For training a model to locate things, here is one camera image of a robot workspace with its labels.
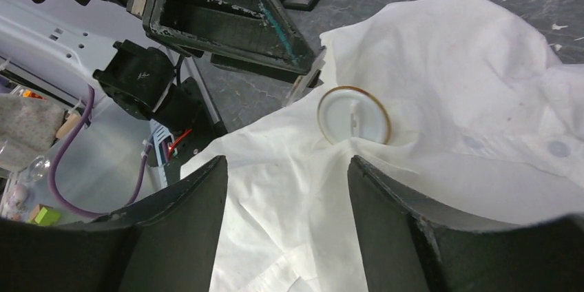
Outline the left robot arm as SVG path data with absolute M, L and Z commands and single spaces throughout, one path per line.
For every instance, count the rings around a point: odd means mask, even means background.
M 31 0 L 43 3 L 45 0 Z M 75 0 L 81 5 L 91 0 Z M 203 145 L 223 135 L 199 83 L 178 81 L 181 58 L 210 54 L 216 67 L 311 86 L 321 66 L 281 0 L 101 0 L 140 19 L 157 46 L 145 48 L 67 25 L 19 0 L 1 0 L 2 52 L 31 67 L 56 70 L 58 84 L 78 76 L 81 93 L 104 93 L 134 118 L 156 121 Z

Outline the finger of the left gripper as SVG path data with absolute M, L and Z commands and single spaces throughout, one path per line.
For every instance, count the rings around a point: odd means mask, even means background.
M 223 70 L 243 74 L 257 74 L 290 84 L 299 81 L 301 76 L 306 76 L 305 74 L 282 68 L 279 65 L 273 65 L 269 59 L 263 59 L 261 56 L 257 60 L 253 55 L 241 55 L 240 52 L 211 53 L 210 63 Z
M 194 56 L 236 53 L 308 74 L 316 53 L 280 0 L 158 0 L 160 14 L 143 19 L 147 35 Z

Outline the yellow round brooch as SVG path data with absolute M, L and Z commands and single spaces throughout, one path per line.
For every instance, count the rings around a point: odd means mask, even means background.
M 317 106 L 317 123 L 331 144 L 350 138 L 386 144 L 393 130 L 383 104 L 369 92 L 353 86 L 334 87 L 322 96 Z

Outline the white button shirt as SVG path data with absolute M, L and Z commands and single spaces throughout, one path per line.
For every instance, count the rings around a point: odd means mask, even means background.
M 510 225 L 523 291 L 583 290 L 582 65 L 488 0 L 392 3 L 321 40 L 321 86 L 182 167 L 227 159 L 212 291 L 370 291 L 348 188 L 355 156 Z M 383 104 L 388 143 L 325 139 L 317 106 L 338 86 Z

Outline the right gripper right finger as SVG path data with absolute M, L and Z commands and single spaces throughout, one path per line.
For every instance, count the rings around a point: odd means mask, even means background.
M 355 156 L 348 188 L 370 291 L 523 291 L 510 225 L 425 196 Z

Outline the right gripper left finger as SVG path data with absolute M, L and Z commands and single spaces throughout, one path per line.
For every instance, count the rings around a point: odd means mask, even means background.
M 99 291 L 208 291 L 227 199 L 227 159 L 96 219 L 127 235 Z

